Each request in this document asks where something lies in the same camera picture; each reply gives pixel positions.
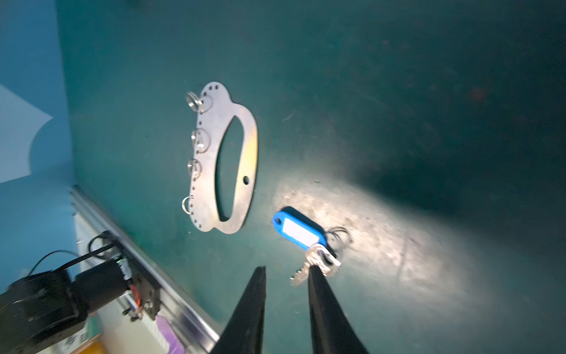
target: white label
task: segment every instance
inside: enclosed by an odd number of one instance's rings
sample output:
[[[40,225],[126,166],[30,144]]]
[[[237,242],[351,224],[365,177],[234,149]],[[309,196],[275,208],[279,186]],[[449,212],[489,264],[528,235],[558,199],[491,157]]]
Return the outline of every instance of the white label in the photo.
[[[300,243],[305,244],[307,247],[314,245],[319,240],[317,235],[302,228],[290,219],[284,219],[283,232],[299,241]]]

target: metal plate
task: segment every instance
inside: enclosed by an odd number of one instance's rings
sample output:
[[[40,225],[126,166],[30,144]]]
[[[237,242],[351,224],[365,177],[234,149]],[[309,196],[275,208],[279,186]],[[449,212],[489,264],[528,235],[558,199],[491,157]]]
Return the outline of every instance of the metal plate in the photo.
[[[254,193],[255,172],[258,164],[258,127],[250,110],[233,103],[230,93],[219,82],[207,84],[200,94],[203,104],[212,99],[207,110],[198,113],[196,128],[204,131],[210,138],[204,152],[194,149],[193,159],[200,166],[200,171],[191,176],[191,197],[188,211],[196,228],[210,231],[217,228],[224,233],[234,233],[242,227],[250,208]],[[232,119],[239,119],[244,131],[242,153],[236,178],[232,215],[227,221],[221,221],[216,205],[215,174],[218,150]]]

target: cable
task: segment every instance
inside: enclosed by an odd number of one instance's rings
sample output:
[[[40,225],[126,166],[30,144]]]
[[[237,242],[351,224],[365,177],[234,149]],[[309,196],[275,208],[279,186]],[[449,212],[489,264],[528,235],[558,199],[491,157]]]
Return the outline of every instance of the cable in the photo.
[[[103,239],[103,240],[112,240],[114,237],[113,237],[113,235],[112,235],[111,233],[109,233],[108,231],[105,231],[105,232],[101,233],[101,234],[98,235],[98,236],[94,236],[90,241],[88,241],[87,249],[88,249],[89,252],[92,252],[92,249],[91,249],[92,243],[93,243],[96,239],[98,239],[98,238],[101,238],[101,239]],[[97,254],[96,254],[94,257],[95,257],[95,258],[98,258],[98,259],[102,259],[102,260],[104,260],[104,261],[108,261],[108,259],[107,259],[106,257],[104,257],[103,255],[97,255]]]
[[[33,274],[33,271],[37,268],[37,266],[39,265],[39,263],[43,262],[43,260],[47,257],[49,257],[52,254],[55,253],[67,253],[70,255],[74,255],[75,257],[80,257],[80,255],[77,252],[73,252],[73,251],[67,251],[67,250],[57,250],[57,251],[53,251],[50,253],[47,253],[45,256],[43,256],[43,258],[41,258],[39,261],[37,261],[36,265],[33,266],[33,268],[29,271],[28,276]]]
[[[69,267],[71,267],[71,266],[74,266],[75,264],[80,263],[80,262],[82,262],[82,261],[84,261],[84,260],[86,260],[86,259],[88,259],[88,258],[90,258],[90,257],[92,257],[92,256],[94,256],[94,255],[96,255],[96,254],[98,254],[98,253],[102,253],[102,252],[104,252],[104,251],[106,251],[106,250],[109,250],[109,249],[111,249],[111,248],[114,247],[114,246],[116,246],[116,244],[112,242],[111,244],[108,244],[108,245],[106,245],[106,246],[104,246],[104,247],[100,247],[100,248],[97,249],[97,250],[94,250],[94,251],[89,252],[89,253],[87,253],[87,254],[85,254],[85,255],[82,255],[82,256],[80,256],[80,257],[77,258],[77,259],[73,259],[71,262],[67,262],[67,263],[63,264],[61,267],[55,269],[54,271],[55,271],[55,272],[59,272],[59,271],[65,270],[65,269],[67,269],[67,268],[69,268]]]
[[[136,300],[136,305],[138,306],[138,308],[136,309],[136,313],[138,314],[138,317],[142,316],[142,297],[140,296],[140,293],[138,292],[138,289],[136,289],[135,285],[130,285],[130,290],[132,290],[132,293],[134,293],[134,298]]]

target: red wire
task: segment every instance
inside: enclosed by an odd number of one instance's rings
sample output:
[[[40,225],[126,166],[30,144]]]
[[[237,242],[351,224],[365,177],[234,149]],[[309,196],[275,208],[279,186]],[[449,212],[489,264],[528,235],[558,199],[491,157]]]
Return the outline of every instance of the red wire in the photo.
[[[136,305],[138,306],[137,312],[140,313],[142,311],[142,298],[140,297],[140,293],[133,284],[130,285],[130,289],[132,290],[132,293],[134,293]]]

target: black cable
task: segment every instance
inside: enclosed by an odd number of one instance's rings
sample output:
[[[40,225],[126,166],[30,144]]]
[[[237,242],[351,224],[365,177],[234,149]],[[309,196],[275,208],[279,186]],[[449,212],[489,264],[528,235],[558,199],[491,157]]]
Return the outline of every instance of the black cable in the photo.
[[[47,258],[50,255],[55,254],[55,253],[68,253],[70,255],[74,255],[75,257],[80,257],[78,253],[73,252],[73,251],[67,251],[67,250],[57,250],[57,251],[53,251],[51,253],[47,253],[45,256],[43,256],[43,258],[41,258],[39,261],[37,261],[36,265],[34,265],[33,268],[29,271],[28,276],[32,275],[33,271],[37,268],[39,263],[43,262],[43,260],[45,258]]]
[[[101,239],[103,239],[103,240],[112,240],[112,239],[113,239],[112,234],[109,233],[109,232],[107,232],[107,231],[101,233],[101,234],[98,235],[98,236],[94,236],[90,241],[88,241],[87,249],[88,249],[89,252],[92,252],[92,249],[91,249],[92,243],[93,243],[97,238],[101,238]],[[96,255],[94,255],[94,257],[95,257],[95,258],[98,258],[98,259],[102,259],[103,261],[107,261],[107,260],[108,260],[108,259],[107,259],[106,257],[104,257],[103,255],[97,255],[97,254],[96,254]]]
[[[111,248],[114,247],[114,246],[116,246],[116,244],[115,244],[114,242],[112,242],[111,244],[108,244],[108,245],[106,245],[106,246],[104,246],[104,247],[100,247],[99,249],[94,250],[94,251],[92,251],[92,252],[89,252],[89,253],[87,253],[87,254],[85,254],[85,255],[82,255],[82,256],[80,256],[80,257],[77,258],[77,259],[73,259],[71,262],[67,262],[67,263],[63,264],[61,267],[55,269],[54,272],[60,272],[60,271],[62,271],[62,270],[65,270],[65,269],[67,269],[67,268],[69,268],[69,267],[71,267],[71,266],[74,266],[74,265],[77,264],[77,263],[80,263],[80,262],[84,261],[85,259],[88,259],[88,258],[90,258],[90,257],[92,257],[92,256],[94,256],[94,255],[97,255],[98,253],[102,253],[102,252],[104,252],[104,251],[106,251],[106,250],[109,250],[109,249],[111,249]]]

